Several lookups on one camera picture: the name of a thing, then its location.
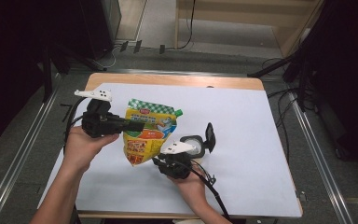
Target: table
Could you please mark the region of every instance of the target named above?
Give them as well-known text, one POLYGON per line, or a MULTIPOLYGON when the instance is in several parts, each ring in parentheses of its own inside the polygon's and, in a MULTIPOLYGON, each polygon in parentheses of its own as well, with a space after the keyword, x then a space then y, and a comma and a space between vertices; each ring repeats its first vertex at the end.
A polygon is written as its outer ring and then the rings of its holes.
MULTIPOLYGON (((259 79, 93 74, 86 91, 106 88, 113 94, 111 111, 121 117, 131 97, 182 109, 184 115, 178 119, 178 127, 167 145, 180 136, 203 136, 207 122, 213 124, 217 143, 213 153, 207 152, 202 159, 202 166, 215 175, 214 187, 232 217, 302 216, 259 79)), ((87 102, 80 105, 77 114, 86 106, 87 102)), ((195 217, 176 187, 152 161, 131 167, 122 148, 120 139, 106 146, 85 173, 76 200, 81 217, 195 217)), ((62 154, 51 172, 48 187, 61 162, 62 154)), ((209 190, 207 199, 221 212, 209 190)))
MULTIPOLYGON (((286 57, 296 50, 307 28, 317 20, 323 0, 197 0, 194 20, 225 21, 272 27, 286 57)), ((179 19, 190 19, 193 0, 176 0, 175 47, 179 19)))

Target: snack bag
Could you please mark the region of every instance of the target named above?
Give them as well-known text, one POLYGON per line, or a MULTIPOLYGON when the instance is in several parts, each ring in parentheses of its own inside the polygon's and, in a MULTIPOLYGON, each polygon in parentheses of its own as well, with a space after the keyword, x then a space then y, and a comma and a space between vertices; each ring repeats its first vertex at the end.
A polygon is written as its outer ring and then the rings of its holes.
POLYGON ((176 128, 181 110, 131 99, 125 119, 145 122, 142 132, 123 133, 124 154, 132 165, 140 164, 157 156, 162 144, 176 128))

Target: gray floor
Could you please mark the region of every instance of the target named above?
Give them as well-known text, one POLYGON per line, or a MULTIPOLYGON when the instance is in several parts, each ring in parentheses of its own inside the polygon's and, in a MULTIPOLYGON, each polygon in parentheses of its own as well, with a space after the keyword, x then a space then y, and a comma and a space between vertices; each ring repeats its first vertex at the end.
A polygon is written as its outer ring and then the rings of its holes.
MULTIPOLYGON (((260 70, 262 63, 266 59, 279 56, 274 52, 258 48, 250 40, 247 45, 252 46, 252 49, 247 50, 247 55, 239 55, 236 52, 217 54, 216 52, 206 52, 207 49, 194 50, 193 52, 166 51, 164 54, 158 54, 157 49, 141 49, 139 53, 133 54, 131 49, 128 49, 121 53, 115 53, 117 61, 113 67, 108 69, 108 72, 114 72, 119 69, 140 69, 207 72, 214 73, 216 76, 246 77, 245 74, 260 70)), ((106 64, 111 62, 112 58, 109 56, 101 61, 101 63, 106 64)), ((62 77, 57 98, 0 213, 0 223, 28 223, 34 214, 43 189, 47 184, 49 173, 62 147, 62 133, 64 130, 62 119, 67 108, 60 106, 60 104, 73 104, 76 101, 73 91, 84 89, 90 74, 91 71, 82 64, 73 63, 70 75, 62 77)), ((267 93, 286 88, 281 81, 281 75, 282 69, 262 78, 267 93)), ((43 88, 29 100, 28 104, 13 119, 0 138, 0 182, 16 156, 21 142, 41 106, 42 97, 43 88)), ((278 117, 278 97, 270 99, 271 111, 275 118, 278 117)), ((286 105, 288 101, 289 99, 285 98, 283 105, 286 105)), ((358 161, 341 161, 337 159, 332 140, 329 138, 318 115, 308 111, 307 116, 332 174, 347 202, 352 219, 354 223, 358 223, 358 161)), ((291 173, 297 191, 305 192, 307 200, 301 201, 304 210, 302 218, 280 219, 279 223, 339 223, 293 110, 290 110, 285 117, 285 124, 291 148, 289 158, 291 173)), ((281 128, 279 133, 283 148, 285 148, 285 139, 281 128)), ((84 221, 85 223, 100 222, 99 219, 89 218, 84 221)), ((269 218, 250 218, 248 220, 248 223, 273 222, 274 220, 269 218)))

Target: floor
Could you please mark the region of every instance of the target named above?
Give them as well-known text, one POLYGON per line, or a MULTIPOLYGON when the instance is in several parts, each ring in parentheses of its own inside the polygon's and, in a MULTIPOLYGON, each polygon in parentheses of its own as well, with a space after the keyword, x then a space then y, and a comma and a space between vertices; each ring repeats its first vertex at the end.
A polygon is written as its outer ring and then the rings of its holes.
MULTIPOLYGON (((123 52, 116 50, 115 57, 106 56, 99 63, 112 64, 107 68, 107 72, 124 71, 123 69, 129 72, 182 71, 245 77, 246 74, 256 72, 274 62, 267 59, 282 57, 270 27, 204 21, 194 21, 191 45, 189 44, 186 50, 159 54, 159 45, 173 45, 174 1, 147 0, 144 13, 135 9, 131 7, 138 15, 142 14, 143 17, 140 18, 143 19, 139 29, 132 29, 129 33, 133 37, 136 36, 136 40, 143 40, 144 48, 136 54, 132 52, 133 49, 127 49, 123 52)), ((187 38, 186 21, 181 21, 180 44, 184 44, 187 38)), ((282 72, 283 69, 279 69, 262 77, 267 93, 287 88, 281 79, 282 72)), ((40 133, 26 154, 28 159, 21 165, 21 172, 14 176, 17 181, 8 186, 10 194, 4 198, 6 203, 0 208, 0 223, 27 223, 32 217, 62 146, 62 132, 57 130, 64 129, 61 120, 67 108, 60 104, 71 103, 76 99, 73 90, 83 89, 90 73, 84 65, 73 63, 69 75, 57 76, 54 79, 57 97, 51 102, 51 109, 45 117, 40 133)), ((43 88, 30 99, 29 104, 13 119, 0 138, 0 183, 16 158, 18 148, 21 147, 22 140, 40 109, 42 95, 43 88)), ((289 101, 288 97, 284 98, 282 104, 287 105, 289 101)), ((275 119, 279 117, 277 103, 278 98, 270 98, 271 111, 275 119)), ((323 172, 318 168, 318 162, 310 149, 309 139, 298 122, 295 108, 291 108, 285 117, 291 148, 290 169, 304 216, 300 219, 282 218, 278 223, 358 223, 358 161, 339 160, 332 140, 318 115, 314 111, 307 111, 306 116, 331 176, 337 183, 338 193, 345 199, 351 220, 346 222, 339 218, 331 202, 328 186, 324 182, 323 172)), ((287 148, 282 127, 278 131, 283 148, 287 148)), ((101 222, 96 218, 84 218, 82 221, 95 224, 101 222)), ((247 223, 275 223, 275 220, 252 217, 247 223)))

